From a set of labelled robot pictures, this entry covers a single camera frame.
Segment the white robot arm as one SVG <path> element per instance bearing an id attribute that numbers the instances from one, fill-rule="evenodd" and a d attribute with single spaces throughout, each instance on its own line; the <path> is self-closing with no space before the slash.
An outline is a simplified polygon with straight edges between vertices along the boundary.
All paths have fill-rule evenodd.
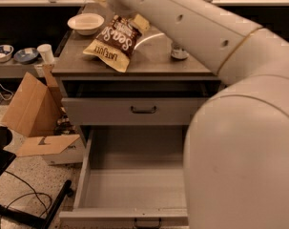
<path id="1" fill-rule="evenodd" d="M 190 229 L 289 229 L 289 43 L 204 0 L 116 0 L 225 84 L 185 139 Z"/>

